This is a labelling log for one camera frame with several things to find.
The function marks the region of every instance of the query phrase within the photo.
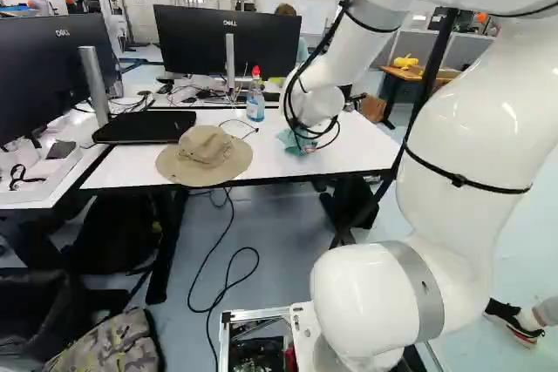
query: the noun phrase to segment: laptop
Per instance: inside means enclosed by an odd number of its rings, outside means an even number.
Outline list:
[[[98,144],[178,143],[180,136],[194,126],[193,111],[146,111],[121,113],[93,133]]]

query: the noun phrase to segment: shoe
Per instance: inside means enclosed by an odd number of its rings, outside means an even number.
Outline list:
[[[515,340],[526,348],[534,348],[538,340],[545,335],[544,330],[526,330],[517,320],[517,314],[521,311],[520,307],[514,307],[509,304],[502,304],[494,299],[490,299],[485,309],[484,316],[499,326],[508,329]]]

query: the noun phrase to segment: floor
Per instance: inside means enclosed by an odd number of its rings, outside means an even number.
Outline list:
[[[149,80],[137,82],[147,85]],[[409,113],[407,106],[394,109],[391,122],[397,128],[389,133],[396,140],[403,138]],[[502,301],[528,306],[558,294],[558,281],[553,277],[558,267],[556,167],[558,152],[554,151],[539,173],[533,190],[517,207],[501,234],[496,254],[494,296]],[[205,307],[213,301],[223,285],[231,255],[245,246],[258,250],[260,266],[252,277],[229,292],[216,313],[225,309],[268,308],[307,301],[310,270],[320,254],[327,250],[333,234],[332,225],[312,187],[309,184],[239,187],[231,196],[235,221],[203,271],[194,290],[193,304]],[[222,200],[224,195],[217,191],[214,198]],[[215,208],[207,195],[193,197],[187,203],[167,302],[150,308],[170,372],[209,371],[214,367],[205,340],[205,315],[188,310],[187,291],[204,255],[227,225],[230,211],[229,206]],[[70,241],[77,229],[78,223],[70,224],[54,240],[59,245]],[[374,227],[370,231],[355,230],[354,234],[359,241],[375,241],[405,237],[410,231],[411,227],[398,209],[392,187],[382,201]],[[19,263],[13,255],[0,259],[2,266]],[[232,269],[233,276],[243,275],[253,263],[253,255],[243,255]],[[88,285],[94,287],[131,287],[133,282],[134,278],[124,276],[113,276],[109,281],[102,277],[87,278]],[[132,305],[143,303],[145,291],[143,287]],[[212,317],[211,335],[218,344],[218,314]],[[558,329],[549,329],[539,347],[529,351],[503,330],[479,319],[431,344],[448,372],[558,369]],[[429,372],[436,370],[432,362],[425,363],[432,365]]]

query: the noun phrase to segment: black strap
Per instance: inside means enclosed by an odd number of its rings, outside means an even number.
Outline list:
[[[345,15],[348,16],[352,22],[354,22],[355,24],[357,24],[361,28],[365,28],[366,30],[370,30],[372,32],[381,32],[383,34],[389,34],[390,32],[395,32],[396,30],[399,29],[399,27],[394,28],[392,30],[382,30],[380,28],[374,28],[373,26],[369,26],[369,25],[365,24],[364,22],[359,21],[358,19],[356,19],[348,10],[345,11]]]
[[[512,14],[509,14],[509,15],[501,15],[501,14],[491,13],[490,15],[492,15],[493,17],[529,17],[531,15],[536,15],[537,13],[541,13],[541,12],[544,12],[546,10],[555,8],[556,6],[558,6],[558,2],[547,4],[546,6],[542,6],[539,9],[530,10],[528,12],[512,13]]]
[[[476,187],[477,189],[481,189],[483,191],[488,191],[493,193],[503,193],[505,195],[520,195],[522,193],[528,192],[529,189],[531,189],[531,186],[526,187],[525,189],[512,189],[508,187],[490,186],[490,185],[485,185],[484,183],[475,182],[474,180],[470,180],[466,178],[462,174],[448,172],[440,167],[428,163],[425,160],[422,160],[422,158],[420,158],[414,152],[409,150],[409,146],[407,145],[406,142],[404,143],[404,148],[406,153],[409,155],[409,157],[411,157],[413,160],[415,160],[417,163],[420,163],[422,166],[426,167],[427,169],[432,170],[433,172],[439,174],[440,176],[448,178],[449,180],[451,180],[452,185],[454,185],[455,187],[471,186],[471,187]]]
[[[303,81],[300,78],[298,78],[298,84],[300,85],[300,88],[303,90],[304,93],[308,93],[308,91],[304,89]]]

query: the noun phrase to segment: pole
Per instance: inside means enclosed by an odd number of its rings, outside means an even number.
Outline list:
[[[108,123],[108,97],[105,91],[105,81],[99,66],[97,51],[93,46],[78,47],[81,63],[84,65],[85,78],[89,86],[89,94],[93,104],[93,110],[97,116],[99,127]]]
[[[228,94],[232,98],[235,94],[235,35],[225,34],[227,51],[227,86]]]
[[[128,38],[133,44],[135,40],[133,39],[132,23],[130,22],[130,17],[128,16],[128,7],[126,5],[126,0],[120,0],[122,2],[122,9],[124,10],[124,18],[126,20],[126,26],[128,27]]]

